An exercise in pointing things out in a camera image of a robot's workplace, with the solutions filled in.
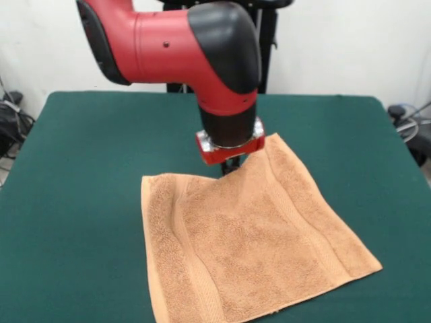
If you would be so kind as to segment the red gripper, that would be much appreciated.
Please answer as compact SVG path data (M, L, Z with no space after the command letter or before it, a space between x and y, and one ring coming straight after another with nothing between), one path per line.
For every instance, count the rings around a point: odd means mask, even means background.
M195 134L195 140L205 164L209 166L220 164L222 176L225 176L240 167L241 155L254 153L264 147L265 127L262 120L256 117L252 137L245 144L237 147L219 147L213 144L204 130Z

